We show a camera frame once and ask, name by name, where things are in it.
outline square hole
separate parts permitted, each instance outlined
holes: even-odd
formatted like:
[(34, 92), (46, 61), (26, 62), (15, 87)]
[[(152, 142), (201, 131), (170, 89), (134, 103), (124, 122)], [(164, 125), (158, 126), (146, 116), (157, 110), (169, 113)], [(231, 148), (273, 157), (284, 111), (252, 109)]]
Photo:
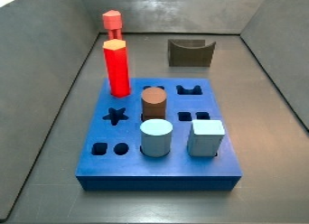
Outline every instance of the square hole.
[(192, 121), (192, 113), (180, 112), (180, 121)]
[(197, 112), (197, 119), (211, 119), (208, 112)]

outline rounded rectangular hole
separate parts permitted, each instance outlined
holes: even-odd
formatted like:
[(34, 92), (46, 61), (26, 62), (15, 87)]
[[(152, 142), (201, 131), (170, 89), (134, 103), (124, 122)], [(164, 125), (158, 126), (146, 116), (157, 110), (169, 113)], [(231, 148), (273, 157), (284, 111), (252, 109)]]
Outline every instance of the rounded rectangular hole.
[(95, 143), (93, 145), (93, 155), (105, 155), (108, 150), (108, 143)]
[(192, 121), (192, 113), (180, 112), (180, 121)]
[(211, 119), (208, 112), (197, 112), (197, 119)]

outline star-shaped hole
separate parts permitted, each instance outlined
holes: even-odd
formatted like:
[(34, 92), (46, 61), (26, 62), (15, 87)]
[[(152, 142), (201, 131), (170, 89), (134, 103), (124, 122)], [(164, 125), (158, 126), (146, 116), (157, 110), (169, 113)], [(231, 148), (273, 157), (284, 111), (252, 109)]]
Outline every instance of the star-shaped hole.
[(126, 108), (122, 109), (109, 109), (109, 115), (104, 116), (104, 120), (112, 120), (112, 125), (117, 126), (120, 120), (128, 120), (130, 117), (128, 117), (124, 113), (126, 111)]

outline white cylinder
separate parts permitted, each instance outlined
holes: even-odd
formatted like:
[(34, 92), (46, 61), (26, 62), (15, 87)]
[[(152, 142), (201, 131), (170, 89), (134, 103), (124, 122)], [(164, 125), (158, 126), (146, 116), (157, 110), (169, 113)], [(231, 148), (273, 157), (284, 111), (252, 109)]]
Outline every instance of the white cylinder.
[(141, 125), (142, 153), (160, 157), (169, 153), (173, 125), (165, 119), (149, 119)]

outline gray wall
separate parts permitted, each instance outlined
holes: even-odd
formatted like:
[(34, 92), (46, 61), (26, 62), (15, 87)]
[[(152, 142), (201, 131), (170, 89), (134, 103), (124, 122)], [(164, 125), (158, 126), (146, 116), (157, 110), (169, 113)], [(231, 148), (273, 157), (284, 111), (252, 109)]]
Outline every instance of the gray wall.
[(309, 0), (265, 0), (241, 37), (309, 129)]
[(5, 220), (98, 30), (81, 0), (18, 0), (0, 8), (0, 24), (0, 220)]
[(102, 13), (124, 14), (125, 32), (240, 34), (264, 0), (82, 0), (102, 32)]

